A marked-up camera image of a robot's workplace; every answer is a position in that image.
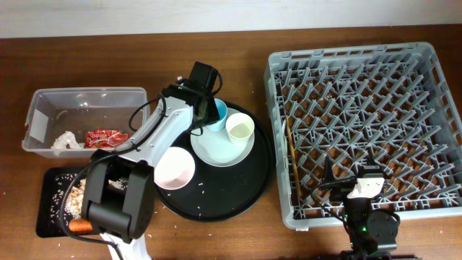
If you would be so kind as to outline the pale grey round plate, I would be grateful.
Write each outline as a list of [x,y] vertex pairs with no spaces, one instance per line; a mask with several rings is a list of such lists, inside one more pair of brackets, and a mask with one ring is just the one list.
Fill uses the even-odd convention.
[[230,167],[237,165],[249,156],[253,149],[255,133],[245,144],[233,144],[227,134],[226,128],[213,132],[208,129],[200,136],[191,137],[191,146],[195,154],[206,164],[216,167]]

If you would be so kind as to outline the black rectangular tray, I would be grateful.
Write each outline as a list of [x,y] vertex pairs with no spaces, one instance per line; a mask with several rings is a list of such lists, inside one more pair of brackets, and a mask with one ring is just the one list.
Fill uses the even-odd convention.
[[[59,174],[78,173],[81,168],[51,168],[43,179],[43,187],[40,197],[40,206],[38,210],[38,218],[35,232],[41,238],[62,237],[65,234],[62,232],[60,222],[58,224],[51,223],[49,210],[51,209],[51,193],[54,188],[54,178]],[[94,235],[95,231],[85,235]]]

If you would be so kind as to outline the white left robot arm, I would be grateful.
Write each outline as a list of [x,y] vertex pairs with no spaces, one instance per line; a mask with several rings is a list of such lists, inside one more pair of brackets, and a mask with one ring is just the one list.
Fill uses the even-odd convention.
[[219,120],[214,96],[223,85],[213,66],[197,61],[189,77],[169,84],[157,94],[157,107],[134,135],[113,151],[97,149],[69,185],[65,195],[85,179],[81,217],[101,238],[85,238],[70,231],[70,238],[107,246],[113,259],[149,259],[144,232],[154,209],[154,169],[172,143],[183,133]]

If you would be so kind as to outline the crumpled white tissue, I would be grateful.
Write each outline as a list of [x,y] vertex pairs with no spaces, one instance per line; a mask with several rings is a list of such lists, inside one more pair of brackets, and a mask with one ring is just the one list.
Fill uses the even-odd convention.
[[84,143],[78,143],[75,135],[71,131],[65,131],[61,136],[55,139],[55,142],[51,146],[51,149],[84,149]]

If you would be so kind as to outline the round black tray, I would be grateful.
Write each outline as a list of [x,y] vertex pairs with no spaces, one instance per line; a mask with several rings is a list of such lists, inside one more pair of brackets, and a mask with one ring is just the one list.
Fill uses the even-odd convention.
[[248,114],[255,122],[255,139],[250,154],[236,165],[215,167],[199,159],[193,151],[191,136],[182,134],[173,146],[192,154],[196,163],[194,176],[178,190],[156,187],[159,200],[188,220],[216,222],[240,215],[258,201],[275,169],[274,145],[261,122],[239,105],[230,102],[226,105]]

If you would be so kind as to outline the wooden chopstick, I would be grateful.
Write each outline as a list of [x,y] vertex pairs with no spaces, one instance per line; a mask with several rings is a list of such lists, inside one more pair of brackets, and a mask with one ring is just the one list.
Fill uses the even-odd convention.
[[290,150],[290,154],[291,154],[291,158],[292,158],[292,168],[293,168],[293,172],[294,172],[294,176],[295,176],[295,185],[296,185],[296,189],[297,189],[297,195],[299,197],[302,196],[302,190],[300,188],[300,179],[299,179],[299,175],[298,175],[298,171],[297,171],[297,160],[296,160],[296,154],[295,154],[295,147],[294,147],[294,143],[293,143],[293,139],[292,139],[292,132],[291,132],[291,128],[289,126],[289,116],[288,115],[285,115],[285,123],[286,123],[286,131],[287,131],[287,138],[288,138],[288,142],[289,142],[289,150]]

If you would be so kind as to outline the pink bowl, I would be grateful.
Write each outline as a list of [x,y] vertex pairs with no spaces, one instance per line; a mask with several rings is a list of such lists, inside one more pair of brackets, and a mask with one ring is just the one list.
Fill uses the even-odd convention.
[[196,164],[189,151],[169,147],[154,168],[154,182],[165,190],[178,190],[193,178]]

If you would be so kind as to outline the orange carrot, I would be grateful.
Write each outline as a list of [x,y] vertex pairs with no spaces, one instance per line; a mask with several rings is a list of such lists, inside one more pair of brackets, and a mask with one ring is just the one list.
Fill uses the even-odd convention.
[[92,224],[83,219],[75,219],[69,223],[69,230],[77,235],[89,234],[93,231]]

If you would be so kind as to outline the cream white cup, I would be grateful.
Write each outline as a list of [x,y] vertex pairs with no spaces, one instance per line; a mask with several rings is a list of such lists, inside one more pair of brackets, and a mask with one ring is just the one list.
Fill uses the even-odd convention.
[[225,128],[233,144],[245,144],[254,132],[253,119],[246,113],[234,113],[228,117]]

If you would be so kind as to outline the red snack wrapper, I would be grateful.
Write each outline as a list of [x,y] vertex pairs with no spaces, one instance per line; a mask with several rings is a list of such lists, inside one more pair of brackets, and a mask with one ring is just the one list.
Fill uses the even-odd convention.
[[118,130],[98,129],[88,131],[85,137],[86,148],[113,148],[129,139],[130,135]]

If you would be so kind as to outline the grey plastic dishwasher rack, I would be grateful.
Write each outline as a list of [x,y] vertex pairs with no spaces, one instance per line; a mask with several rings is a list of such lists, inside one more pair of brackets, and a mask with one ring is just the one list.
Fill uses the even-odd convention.
[[[431,44],[275,52],[263,80],[288,228],[338,225],[342,203],[317,188],[327,157],[336,179],[374,158],[389,177],[375,209],[404,220],[461,214],[461,118]],[[282,136],[285,115],[301,197],[287,131]]]

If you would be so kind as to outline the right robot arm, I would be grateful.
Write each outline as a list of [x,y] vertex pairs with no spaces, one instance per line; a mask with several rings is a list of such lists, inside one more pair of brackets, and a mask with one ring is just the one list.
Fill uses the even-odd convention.
[[339,219],[349,236],[351,249],[342,251],[339,258],[390,259],[391,251],[397,248],[401,219],[392,211],[372,208],[372,200],[379,197],[389,177],[371,157],[348,178],[336,180],[333,166],[327,157],[323,180],[317,188],[329,190],[330,202],[344,205]]

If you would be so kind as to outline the clear plastic waste bin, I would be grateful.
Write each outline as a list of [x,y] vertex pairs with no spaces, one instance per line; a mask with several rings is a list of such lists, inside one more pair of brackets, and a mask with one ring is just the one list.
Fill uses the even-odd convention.
[[78,143],[86,133],[98,129],[118,130],[132,135],[151,115],[150,108],[136,109],[147,102],[142,87],[71,87],[37,90],[31,100],[22,148],[47,158],[85,158],[94,148],[51,149],[65,131]]

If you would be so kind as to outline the light blue cup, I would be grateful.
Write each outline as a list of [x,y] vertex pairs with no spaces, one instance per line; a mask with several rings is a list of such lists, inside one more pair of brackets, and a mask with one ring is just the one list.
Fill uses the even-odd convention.
[[217,111],[219,114],[219,120],[215,123],[212,123],[207,126],[207,129],[213,132],[221,131],[225,127],[226,119],[227,119],[227,106],[224,101],[215,98],[215,104],[217,106]]

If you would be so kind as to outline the silver metal fork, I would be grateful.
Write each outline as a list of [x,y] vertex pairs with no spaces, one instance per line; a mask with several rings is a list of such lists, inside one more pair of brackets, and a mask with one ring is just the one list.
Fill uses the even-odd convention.
[[286,121],[282,121],[282,136],[286,136]]

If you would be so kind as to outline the rice and food scraps pile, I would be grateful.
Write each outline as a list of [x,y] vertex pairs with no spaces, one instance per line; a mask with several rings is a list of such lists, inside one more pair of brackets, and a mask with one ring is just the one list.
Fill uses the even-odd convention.
[[[69,184],[75,179],[76,173],[70,174],[59,174],[54,180],[54,188],[51,193],[51,209],[50,220],[53,224],[58,224],[60,208]],[[123,178],[119,178],[117,181],[108,181],[111,188],[115,188],[120,191],[125,191],[128,185],[128,181]],[[86,178],[81,179],[75,186],[72,187],[70,194],[67,196],[65,207],[64,207],[64,222],[68,225],[71,220],[81,218],[81,209],[84,196],[84,190],[86,187]]]

